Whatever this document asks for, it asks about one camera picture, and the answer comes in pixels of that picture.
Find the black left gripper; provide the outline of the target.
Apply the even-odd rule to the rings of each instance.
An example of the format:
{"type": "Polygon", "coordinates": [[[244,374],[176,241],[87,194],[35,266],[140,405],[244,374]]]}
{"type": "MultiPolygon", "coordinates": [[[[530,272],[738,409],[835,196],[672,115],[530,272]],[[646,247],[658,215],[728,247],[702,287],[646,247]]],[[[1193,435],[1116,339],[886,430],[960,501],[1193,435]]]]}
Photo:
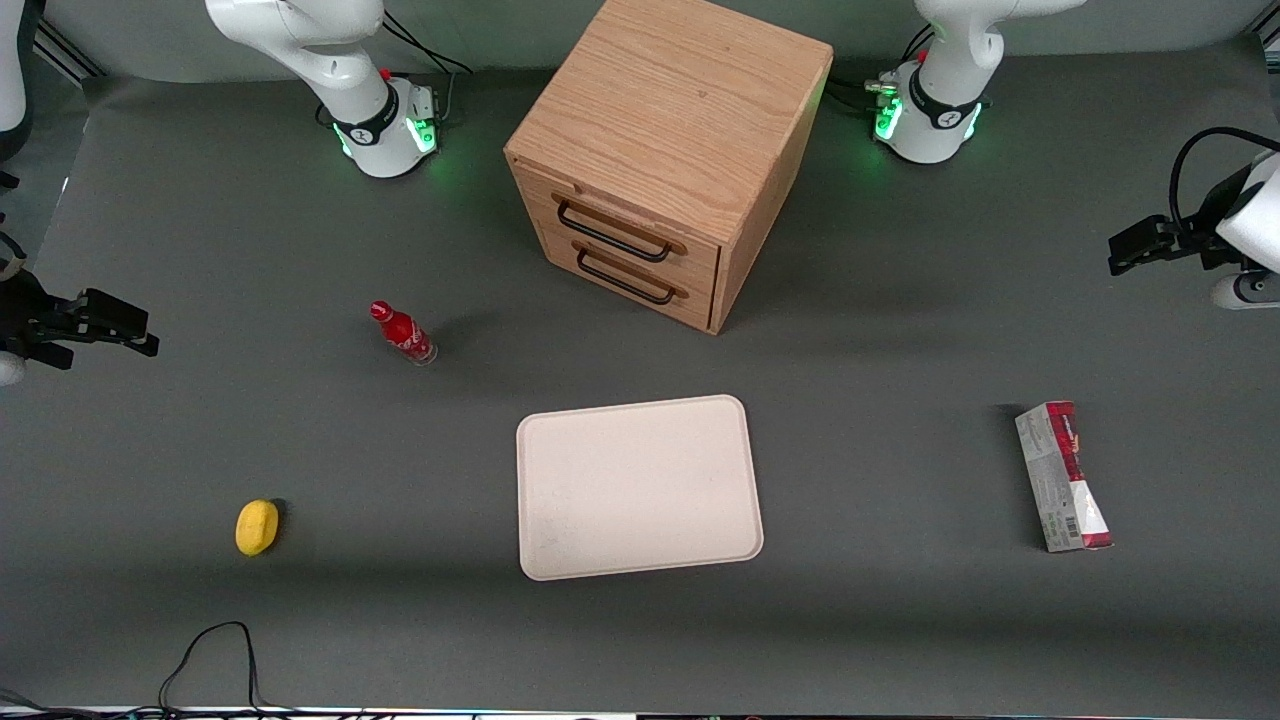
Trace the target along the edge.
{"type": "MultiPolygon", "coordinates": [[[[1252,170],[1252,165],[1244,165],[1233,172],[1207,192],[1196,213],[1187,215],[1179,205],[1183,165],[1171,169],[1169,213],[1178,246],[1172,259],[1196,255],[1204,270],[1228,264],[1238,265],[1242,272],[1256,270],[1256,261],[1231,246],[1219,229],[1243,209],[1245,184],[1252,170]]],[[[1119,277],[1137,266],[1162,261],[1167,255],[1166,224],[1166,217],[1151,215],[1112,236],[1108,240],[1110,275],[1119,277]]]]}

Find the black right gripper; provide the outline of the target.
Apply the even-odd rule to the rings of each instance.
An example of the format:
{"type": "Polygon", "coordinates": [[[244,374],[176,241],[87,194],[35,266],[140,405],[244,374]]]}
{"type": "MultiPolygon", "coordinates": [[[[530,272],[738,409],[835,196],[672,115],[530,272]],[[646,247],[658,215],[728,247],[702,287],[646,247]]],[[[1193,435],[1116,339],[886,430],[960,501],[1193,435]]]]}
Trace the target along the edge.
{"type": "Polygon", "coordinates": [[[115,345],[156,357],[160,338],[148,333],[147,324],[147,311],[101,290],[83,290],[68,302],[46,292],[24,263],[3,264],[3,351],[19,365],[70,369],[74,351],[63,341],[115,345]]]}

